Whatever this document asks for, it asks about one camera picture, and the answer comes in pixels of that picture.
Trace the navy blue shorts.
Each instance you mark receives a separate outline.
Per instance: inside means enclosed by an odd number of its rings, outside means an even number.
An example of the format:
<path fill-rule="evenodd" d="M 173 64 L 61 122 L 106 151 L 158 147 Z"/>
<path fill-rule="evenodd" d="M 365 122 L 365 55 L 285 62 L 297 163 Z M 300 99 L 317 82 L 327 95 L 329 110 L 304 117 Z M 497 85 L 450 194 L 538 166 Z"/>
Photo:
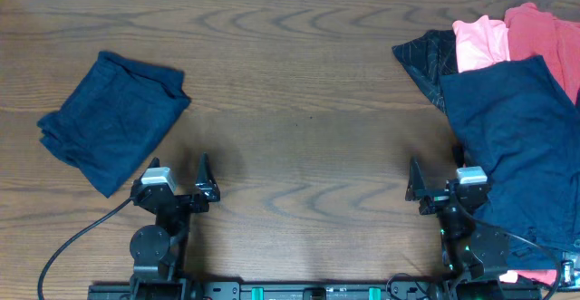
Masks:
<path fill-rule="evenodd" d="M 512 269 L 579 250 L 579 110 L 540 55 L 440 80 L 449 124 L 491 180 L 474 218 L 514 234 Z"/>

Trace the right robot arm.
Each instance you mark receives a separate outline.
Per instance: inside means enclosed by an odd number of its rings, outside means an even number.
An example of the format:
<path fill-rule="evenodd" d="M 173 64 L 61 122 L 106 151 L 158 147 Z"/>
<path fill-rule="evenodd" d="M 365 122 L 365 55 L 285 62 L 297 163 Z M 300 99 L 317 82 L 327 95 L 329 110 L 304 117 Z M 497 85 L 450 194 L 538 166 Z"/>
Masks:
<path fill-rule="evenodd" d="M 488 281 L 508 270 L 508 237 L 498 227 L 473 218 L 474 211 L 487 202 L 489 191 L 488 176 L 480 166 L 458 168 L 443 187 L 430 188 L 418 160 L 410 159 L 405 199 L 419 204 L 420 215 L 437 217 L 446 280 Z"/>

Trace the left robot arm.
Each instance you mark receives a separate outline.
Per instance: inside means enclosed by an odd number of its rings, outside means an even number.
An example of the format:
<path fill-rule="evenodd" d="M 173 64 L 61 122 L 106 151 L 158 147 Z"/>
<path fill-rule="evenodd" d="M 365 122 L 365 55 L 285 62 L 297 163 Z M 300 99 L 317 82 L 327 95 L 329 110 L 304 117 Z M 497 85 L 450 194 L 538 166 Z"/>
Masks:
<path fill-rule="evenodd" d="M 130 241 L 133 274 L 139 279 L 173 282 L 182 274 L 190 217 L 209 211 L 210 203 L 220 201 L 207 153 L 200 156 L 194 192 L 178 195 L 176 190 L 171 169 L 162 167 L 157 158 L 133 182 L 133 204 L 155 216 L 155 223 L 140 228 Z"/>

